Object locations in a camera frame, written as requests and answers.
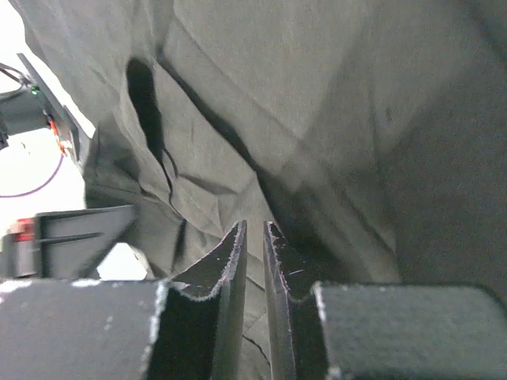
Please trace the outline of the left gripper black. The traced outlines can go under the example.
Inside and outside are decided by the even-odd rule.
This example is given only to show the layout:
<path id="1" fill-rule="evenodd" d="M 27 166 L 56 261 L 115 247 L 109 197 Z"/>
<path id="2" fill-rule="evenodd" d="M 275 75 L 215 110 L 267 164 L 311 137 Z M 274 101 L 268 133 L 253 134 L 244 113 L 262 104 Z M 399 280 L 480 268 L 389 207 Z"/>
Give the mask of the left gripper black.
<path id="1" fill-rule="evenodd" d="M 21 218 L 2 238 L 2 277 L 91 277 L 136 218 L 133 205 Z"/>

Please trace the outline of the black long sleeve shirt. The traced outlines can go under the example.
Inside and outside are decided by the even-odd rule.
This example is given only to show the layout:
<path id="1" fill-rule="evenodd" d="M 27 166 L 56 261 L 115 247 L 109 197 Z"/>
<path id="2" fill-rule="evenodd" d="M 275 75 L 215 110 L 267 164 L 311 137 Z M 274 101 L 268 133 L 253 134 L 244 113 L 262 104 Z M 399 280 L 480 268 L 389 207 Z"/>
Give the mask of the black long sleeve shirt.
<path id="1" fill-rule="evenodd" d="M 503 1 L 15 1 L 95 126 L 93 207 L 176 275 L 239 219 L 238 376 L 270 378 L 262 225 L 342 280 L 506 295 Z"/>

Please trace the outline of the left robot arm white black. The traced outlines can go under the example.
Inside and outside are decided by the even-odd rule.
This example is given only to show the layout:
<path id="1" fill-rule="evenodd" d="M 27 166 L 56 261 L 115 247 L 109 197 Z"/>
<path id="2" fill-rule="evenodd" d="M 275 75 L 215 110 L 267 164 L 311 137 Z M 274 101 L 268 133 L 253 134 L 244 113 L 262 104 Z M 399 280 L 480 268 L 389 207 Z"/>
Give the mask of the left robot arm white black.
<path id="1" fill-rule="evenodd" d="M 83 129 L 35 67 L 1 67 L 1 274 L 11 278 L 146 279 L 124 241 L 133 206 L 85 201 Z"/>

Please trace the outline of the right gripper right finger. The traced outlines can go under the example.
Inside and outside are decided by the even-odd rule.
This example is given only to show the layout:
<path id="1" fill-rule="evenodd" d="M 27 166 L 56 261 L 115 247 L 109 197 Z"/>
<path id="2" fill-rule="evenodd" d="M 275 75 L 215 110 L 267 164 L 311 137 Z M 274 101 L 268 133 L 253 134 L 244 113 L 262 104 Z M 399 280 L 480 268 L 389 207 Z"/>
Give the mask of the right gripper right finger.
<path id="1" fill-rule="evenodd" d="M 275 379 L 503 379 L 506 308 L 484 287 L 341 283 L 264 226 Z"/>

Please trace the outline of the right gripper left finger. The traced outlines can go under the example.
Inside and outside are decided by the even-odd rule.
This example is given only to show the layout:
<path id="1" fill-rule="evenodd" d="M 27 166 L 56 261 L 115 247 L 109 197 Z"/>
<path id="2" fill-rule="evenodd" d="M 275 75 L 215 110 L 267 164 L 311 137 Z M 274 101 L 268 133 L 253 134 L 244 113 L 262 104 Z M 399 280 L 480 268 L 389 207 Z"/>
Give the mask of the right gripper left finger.
<path id="1" fill-rule="evenodd" d="M 9 279 L 4 379 L 236 379 L 246 223 L 173 279 Z"/>

